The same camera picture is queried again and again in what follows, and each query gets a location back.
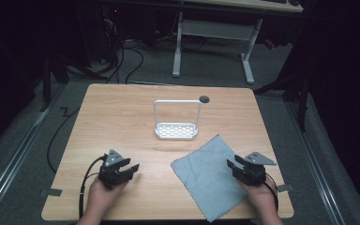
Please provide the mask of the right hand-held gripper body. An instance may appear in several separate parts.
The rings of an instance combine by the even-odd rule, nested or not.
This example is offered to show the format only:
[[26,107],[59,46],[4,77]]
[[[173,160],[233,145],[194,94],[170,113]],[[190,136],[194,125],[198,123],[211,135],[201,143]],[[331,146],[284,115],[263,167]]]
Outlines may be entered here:
[[265,182],[265,166],[275,166],[277,163],[262,155],[259,152],[253,152],[245,157],[245,165],[242,165],[243,172],[235,172],[235,177],[248,186],[257,187]]

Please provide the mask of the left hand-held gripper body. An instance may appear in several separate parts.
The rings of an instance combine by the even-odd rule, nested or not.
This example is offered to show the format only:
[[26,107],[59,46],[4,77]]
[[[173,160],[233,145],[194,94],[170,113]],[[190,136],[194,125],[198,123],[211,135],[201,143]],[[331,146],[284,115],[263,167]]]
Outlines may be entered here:
[[114,186],[118,186],[126,183],[132,179],[132,174],[124,174],[120,169],[116,169],[116,163],[122,159],[125,159],[115,150],[111,149],[108,155],[103,160],[100,166],[98,179],[103,183],[105,188],[111,189]]

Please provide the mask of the grey-blue cloth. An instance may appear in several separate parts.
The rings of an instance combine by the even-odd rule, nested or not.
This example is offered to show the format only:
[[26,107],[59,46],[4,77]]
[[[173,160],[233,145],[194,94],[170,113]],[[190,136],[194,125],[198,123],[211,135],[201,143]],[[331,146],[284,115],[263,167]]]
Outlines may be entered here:
[[219,136],[172,162],[171,167],[209,222],[242,202],[247,193],[236,182],[227,160],[234,151]]

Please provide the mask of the person's left hand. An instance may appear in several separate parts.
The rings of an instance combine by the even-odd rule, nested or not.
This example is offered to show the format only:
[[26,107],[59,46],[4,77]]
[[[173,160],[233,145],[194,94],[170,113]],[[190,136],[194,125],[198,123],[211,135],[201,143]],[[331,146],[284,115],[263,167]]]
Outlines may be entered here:
[[101,221],[105,214],[113,207],[115,200],[128,182],[107,188],[96,178],[88,193],[88,201],[84,216],[94,221]]

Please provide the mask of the person's right hand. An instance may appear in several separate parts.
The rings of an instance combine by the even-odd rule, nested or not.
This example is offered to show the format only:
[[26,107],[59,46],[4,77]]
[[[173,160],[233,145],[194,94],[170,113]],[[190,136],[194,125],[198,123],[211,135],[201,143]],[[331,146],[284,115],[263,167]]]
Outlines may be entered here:
[[238,184],[246,191],[249,202],[262,218],[274,216],[278,213],[273,195],[275,185],[271,180],[267,179],[264,184],[258,187],[248,186],[241,181],[238,181]]

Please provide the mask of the black metal stand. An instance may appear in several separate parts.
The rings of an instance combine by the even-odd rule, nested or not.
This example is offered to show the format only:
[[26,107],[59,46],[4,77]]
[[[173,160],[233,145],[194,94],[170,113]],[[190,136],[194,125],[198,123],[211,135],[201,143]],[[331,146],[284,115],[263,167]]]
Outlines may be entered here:
[[51,78],[54,77],[58,83],[67,84],[69,82],[67,66],[76,68],[87,77],[104,80],[104,77],[69,59],[63,54],[48,54],[43,61],[42,92],[44,105],[41,108],[42,112],[46,112],[53,103]]
[[286,102],[298,102],[296,122],[299,128],[305,132],[305,119],[308,99],[308,75],[303,72],[305,59],[302,50],[293,46],[285,63],[280,70],[277,79],[261,88],[253,91],[260,95],[270,90],[283,90],[282,99]]

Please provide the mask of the white-framed desk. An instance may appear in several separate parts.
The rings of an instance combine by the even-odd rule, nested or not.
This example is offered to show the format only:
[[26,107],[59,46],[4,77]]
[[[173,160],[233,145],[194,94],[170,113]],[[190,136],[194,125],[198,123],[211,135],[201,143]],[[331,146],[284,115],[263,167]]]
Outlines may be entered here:
[[[179,0],[179,6],[185,7],[189,3],[206,4],[209,7],[226,7],[247,10],[245,15],[256,13],[284,13],[293,15],[303,12],[298,4],[291,0]],[[222,38],[242,40],[247,42],[246,51],[240,54],[244,74],[248,84],[254,84],[254,77],[249,63],[249,57],[259,35],[263,17],[258,16],[251,24],[240,22],[209,22],[203,19],[185,19],[183,12],[178,13],[176,49],[174,52],[172,75],[179,77],[181,74],[182,37],[195,36],[203,38]]]

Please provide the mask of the aluminium floor rail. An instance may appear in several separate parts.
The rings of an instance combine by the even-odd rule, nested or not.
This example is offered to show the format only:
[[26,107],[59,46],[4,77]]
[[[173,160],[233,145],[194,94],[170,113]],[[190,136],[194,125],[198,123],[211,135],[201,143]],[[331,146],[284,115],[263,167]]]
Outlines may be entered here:
[[66,86],[64,84],[58,85],[55,93],[52,95],[51,102],[45,103],[38,111],[36,119],[33,121],[23,136],[21,142],[16,148],[16,151],[10,155],[10,161],[8,162],[7,166],[4,167],[3,172],[0,174],[0,202],[2,201],[19,169],[23,165],[23,162],[30,151],[31,145],[42,126],[42,123],[50,112],[50,108],[60,97],[65,87]]
[[311,174],[315,181],[316,187],[320,193],[322,202],[326,209],[332,225],[346,225],[344,217],[338,207],[332,189],[330,188],[320,166],[319,160],[316,158],[313,148],[308,140],[305,131],[301,129],[297,120],[297,110],[291,102],[285,102],[285,107],[291,117],[292,123],[298,133],[299,139],[303,145],[303,152],[307,159],[307,165],[310,168]]

